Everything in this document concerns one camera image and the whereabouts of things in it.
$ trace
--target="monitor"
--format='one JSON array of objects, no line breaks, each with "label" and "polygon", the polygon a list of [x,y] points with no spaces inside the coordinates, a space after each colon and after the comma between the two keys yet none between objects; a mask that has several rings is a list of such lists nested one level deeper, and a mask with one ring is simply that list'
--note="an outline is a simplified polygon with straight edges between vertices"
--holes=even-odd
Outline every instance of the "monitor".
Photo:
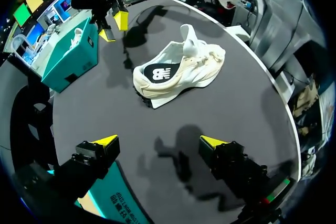
[{"label": "monitor", "polygon": [[28,7],[25,3],[21,4],[20,7],[14,12],[14,18],[20,27],[22,27],[28,18],[31,16]]},{"label": "monitor", "polygon": [[60,3],[62,9],[66,12],[71,7],[71,0],[64,0]]},{"label": "monitor", "polygon": [[33,13],[43,3],[43,0],[26,0],[26,2],[29,9]]}]

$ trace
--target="white sneaker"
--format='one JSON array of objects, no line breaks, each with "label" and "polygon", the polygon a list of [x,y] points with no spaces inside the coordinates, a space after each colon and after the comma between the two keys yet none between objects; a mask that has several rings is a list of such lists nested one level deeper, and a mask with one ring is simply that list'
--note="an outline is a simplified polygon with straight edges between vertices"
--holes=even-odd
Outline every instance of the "white sneaker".
[{"label": "white sneaker", "polygon": [[171,41],[154,59],[133,72],[138,95],[154,109],[185,89],[208,86],[224,63],[223,48],[198,40],[192,25],[182,25],[180,30],[184,42]]},{"label": "white sneaker", "polygon": [[83,33],[82,29],[80,29],[80,28],[75,29],[75,36],[71,40],[70,50],[80,42],[80,38],[82,37],[82,33]]}]

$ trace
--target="green panel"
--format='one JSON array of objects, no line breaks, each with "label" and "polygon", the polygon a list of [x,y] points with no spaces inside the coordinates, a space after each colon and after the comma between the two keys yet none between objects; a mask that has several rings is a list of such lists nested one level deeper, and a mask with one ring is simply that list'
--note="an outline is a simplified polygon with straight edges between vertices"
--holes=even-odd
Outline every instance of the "green panel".
[{"label": "green panel", "polygon": [[30,17],[30,12],[25,3],[21,4],[20,7],[14,12],[14,17],[17,23],[22,26],[27,19]]}]

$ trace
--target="round table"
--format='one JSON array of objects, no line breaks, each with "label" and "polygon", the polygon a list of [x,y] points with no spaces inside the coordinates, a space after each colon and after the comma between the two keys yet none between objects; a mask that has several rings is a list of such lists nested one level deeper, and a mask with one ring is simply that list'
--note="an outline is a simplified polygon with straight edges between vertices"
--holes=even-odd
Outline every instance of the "round table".
[{"label": "round table", "polygon": [[[175,0],[130,6],[129,31],[108,20],[115,42],[99,39],[99,63],[54,100],[55,146],[60,164],[75,146],[118,134],[125,176],[154,222],[230,223],[242,201],[216,181],[198,155],[207,135],[245,146],[245,153],[272,171],[293,161],[300,176],[293,119],[274,79],[257,56],[225,27]],[[182,41],[180,26],[194,26],[199,39],[226,50],[218,77],[154,110],[132,87],[132,68],[154,58],[171,40]],[[192,177],[178,178],[174,161],[189,158]]]}]

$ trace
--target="screen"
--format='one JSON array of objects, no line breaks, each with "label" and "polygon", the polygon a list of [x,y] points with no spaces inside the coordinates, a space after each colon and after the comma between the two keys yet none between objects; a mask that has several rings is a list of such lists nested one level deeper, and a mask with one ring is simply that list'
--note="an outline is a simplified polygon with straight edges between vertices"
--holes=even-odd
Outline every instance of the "screen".
[{"label": "screen", "polygon": [[30,13],[25,3],[21,4],[20,7],[14,13],[14,18],[16,19],[20,27],[24,25],[24,23],[28,20],[29,17]]},{"label": "screen", "polygon": [[26,0],[29,9],[33,13],[43,3],[43,0]]},{"label": "screen", "polygon": [[44,32],[43,27],[40,25],[40,23],[36,23],[34,28],[29,32],[29,35],[27,37],[27,40],[32,45],[37,41],[37,38]]},{"label": "screen", "polygon": [[64,0],[60,5],[64,11],[70,8],[71,0]]}]

